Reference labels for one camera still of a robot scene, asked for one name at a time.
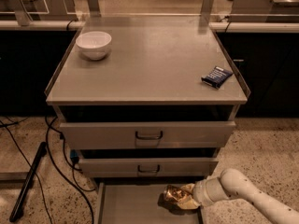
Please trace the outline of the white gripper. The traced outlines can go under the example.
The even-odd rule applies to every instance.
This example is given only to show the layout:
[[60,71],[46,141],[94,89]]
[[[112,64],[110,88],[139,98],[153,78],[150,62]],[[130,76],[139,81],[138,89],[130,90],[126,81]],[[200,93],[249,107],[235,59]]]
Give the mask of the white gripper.
[[195,185],[193,183],[186,184],[180,188],[193,196],[193,199],[177,202],[177,206],[183,210],[195,210],[199,206],[210,206],[223,198],[223,189],[218,177],[201,180]]

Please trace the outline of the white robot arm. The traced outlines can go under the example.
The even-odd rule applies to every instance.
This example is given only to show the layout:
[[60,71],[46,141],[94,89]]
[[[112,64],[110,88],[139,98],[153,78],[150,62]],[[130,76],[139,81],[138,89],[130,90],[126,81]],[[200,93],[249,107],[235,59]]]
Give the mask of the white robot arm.
[[181,187],[188,193],[177,201],[181,209],[210,206],[216,202],[242,199],[254,206],[272,224],[299,224],[299,213],[258,189],[236,169],[225,169],[219,177]]

